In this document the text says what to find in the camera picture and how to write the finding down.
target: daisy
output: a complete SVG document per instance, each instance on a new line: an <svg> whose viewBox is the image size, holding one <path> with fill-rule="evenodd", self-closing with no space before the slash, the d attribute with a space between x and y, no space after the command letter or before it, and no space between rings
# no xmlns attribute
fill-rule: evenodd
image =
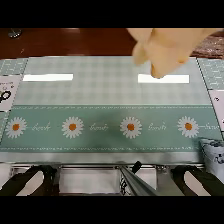
<svg viewBox="0 0 224 224"><path fill-rule="evenodd" d="M142 125L140 121L134 117L126 117L123 119L120 125L120 131L123 131L123 135L126 135L126 138L135 138L141 134Z"/></svg>
<svg viewBox="0 0 224 224"><path fill-rule="evenodd" d="M14 117L6 126L6 135L8 138L17 138L26 130L26 121L22 117Z"/></svg>
<svg viewBox="0 0 224 224"><path fill-rule="evenodd" d="M82 134L83 130L83 121L78 117L69 117L63 122L62 131L64 132L63 135L66 135L66 138L75 138Z"/></svg>
<svg viewBox="0 0 224 224"><path fill-rule="evenodd" d="M194 118L182 117L179 119L177 127L179 131L182 131L182 135L188 138L195 137L199 133L199 127Z"/></svg>

